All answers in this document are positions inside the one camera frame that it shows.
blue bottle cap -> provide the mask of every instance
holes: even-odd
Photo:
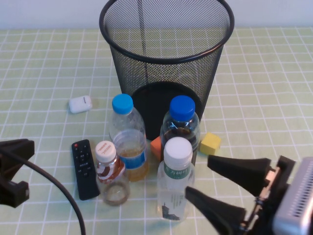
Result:
[[[179,95],[172,99],[170,114],[174,120],[189,121],[195,113],[196,105],[192,98]]]
[[[133,110],[133,99],[128,94],[118,94],[112,100],[112,106],[114,112],[117,114],[128,114]]]

blue label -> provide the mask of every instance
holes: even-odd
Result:
[[[138,167],[141,167],[146,161],[145,151],[143,151],[141,154],[135,157],[125,158],[125,157],[119,156],[119,158],[123,161],[123,163],[125,164],[125,168],[128,170],[133,170]]]

mesh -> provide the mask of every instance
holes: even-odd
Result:
[[[217,0],[109,1],[100,15],[100,29],[111,46],[121,91],[134,98],[149,84],[182,85],[187,90],[180,93],[195,99],[201,119],[222,42],[233,30],[232,13],[230,16],[225,5]],[[164,110],[168,110],[170,99],[163,100]],[[151,116],[144,112],[150,109],[135,101],[134,105],[144,118],[148,136],[147,119]],[[159,108],[159,117],[153,118],[157,128],[164,110]]]

bottle cap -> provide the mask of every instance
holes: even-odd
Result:
[[[174,120],[189,121],[195,113],[195,102],[192,98],[179,95],[172,99],[170,104],[170,114]]]
[[[101,141],[96,146],[96,159],[102,163],[111,162],[116,156],[116,148],[110,141]]]
[[[192,145],[183,137],[174,137],[167,141],[164,148],[164,161],[169,167],[182,169],[191,163]]]
[[[133,110],[133,99],[128,94],[118,94],[112,101],[114,112],[117,114],[128,114]]]

juice bottle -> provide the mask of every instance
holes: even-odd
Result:
[[[127,94],[117,95],[113,101],[109,134],[116,152],[126,167],[130,181],[142,180],[148,172],[145,125]]]
[[[195,165],[200,142],[200,121],[195,113],[195,102],[192,98],[179,95],[172,99],[170,111],[164,117],[161,126],[161,161],[164,159],[164,147],[171,138],[183,137],[192,145],[192,164]]]
[[[96,149],[97,185],[103,201],[110,206],[126,202],[130,194],[125,164],[116,154],[112,142],[101,141]]]

